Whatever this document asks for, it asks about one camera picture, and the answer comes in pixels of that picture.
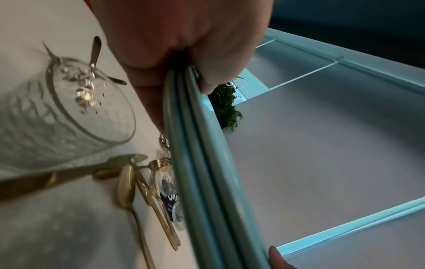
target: blue light strip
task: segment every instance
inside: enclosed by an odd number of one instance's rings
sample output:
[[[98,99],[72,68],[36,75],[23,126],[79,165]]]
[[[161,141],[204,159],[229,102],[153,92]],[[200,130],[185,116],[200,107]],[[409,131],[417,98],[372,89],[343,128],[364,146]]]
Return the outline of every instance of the blue light strip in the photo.
[[[307,252],[307,248],[315,246],[324,241],[333,240],[340,236],[351,234],[388,222],[390,220],[401,218],[423,209],[425,209],[425,197],[383,210],[367,217],[359,218],[352,222],[339,225],[337,227],[304,237],[302,239],[298,239],[278,247],[278,250],[284,259],[291,259]]]

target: white countertop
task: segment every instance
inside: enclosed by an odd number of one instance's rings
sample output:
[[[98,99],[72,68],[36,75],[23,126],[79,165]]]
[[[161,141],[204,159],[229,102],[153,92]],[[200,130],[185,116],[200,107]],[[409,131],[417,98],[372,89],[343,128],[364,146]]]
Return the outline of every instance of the white countertop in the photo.
[[[49,60],[42,40],[59,56],[88,61],[95,35],[104,44],[97,66],[110,76],[128,81],[82,0],[2,1],[0,93],[37,73]],[[120,88],[136,114],[134,138],[73,165],[96,163],[118,154],[144,153],[149,160],[163,155],[159,132],[133,88]],[[9,175],[0,171],[1,178]],[[0,268],[146,268],[134,220],[114,204],[115,185],[116,179],[96,182],[86,177],[0,204]],[[182,245],[174,251],[154,211],[138,192],[134,204],[156,267],[197,268],[187,232],[177,232]]]

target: green plant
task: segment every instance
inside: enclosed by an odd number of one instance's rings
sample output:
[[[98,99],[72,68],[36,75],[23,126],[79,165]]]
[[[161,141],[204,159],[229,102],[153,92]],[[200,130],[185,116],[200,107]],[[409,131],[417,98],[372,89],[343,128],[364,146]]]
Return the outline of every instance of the green plant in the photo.
[[[236,110],[233,105],[238,98],[235,96],[237,86],[233,82],[219,85],[214,92],[209,95],[212,107],[217,118],[223,120],[233,132],[238,127],[239,121],[243,118],[242,113]]]

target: human hand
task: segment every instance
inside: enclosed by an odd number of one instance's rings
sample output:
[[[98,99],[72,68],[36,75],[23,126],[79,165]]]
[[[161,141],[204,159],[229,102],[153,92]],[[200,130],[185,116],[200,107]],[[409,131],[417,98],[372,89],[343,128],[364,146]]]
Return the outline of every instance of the human hand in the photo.
[[[248,64],[273,0],[90,0],[109,48],[147,113],[164,133],[162,87],[176,53],[194,65],[209,94]]]
[[[275,246],[269,248],[269,261],[271,269],[296,269],[282,258]]]

